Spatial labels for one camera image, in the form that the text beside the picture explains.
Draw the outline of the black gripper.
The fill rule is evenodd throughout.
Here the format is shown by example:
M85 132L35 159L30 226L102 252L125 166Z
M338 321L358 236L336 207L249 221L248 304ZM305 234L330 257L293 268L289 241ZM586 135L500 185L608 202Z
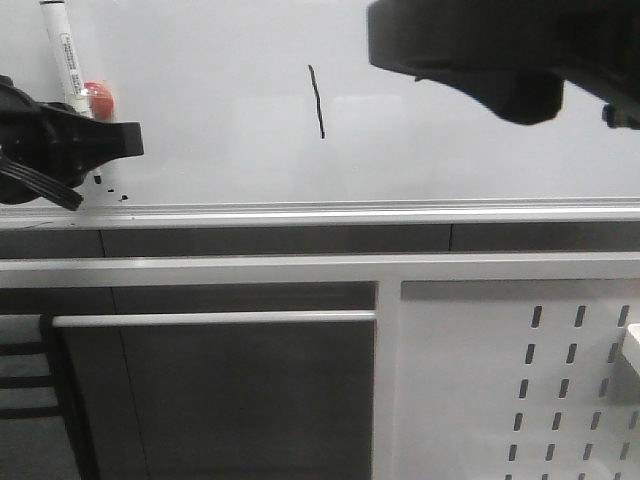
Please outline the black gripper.
M65 174L87 174L106 163L144 154L141 125L80 115L62 103L38 103L1 77L1 202L43 198L80 204L69 181L51 173L50 157Z

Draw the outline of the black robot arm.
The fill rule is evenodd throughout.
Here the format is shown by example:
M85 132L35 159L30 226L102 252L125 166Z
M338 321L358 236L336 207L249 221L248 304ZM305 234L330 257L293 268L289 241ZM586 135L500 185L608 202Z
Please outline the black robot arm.
M374 1L370 63L454 88L497 117L554 119L572 83L611 129L639 127L636 1Z

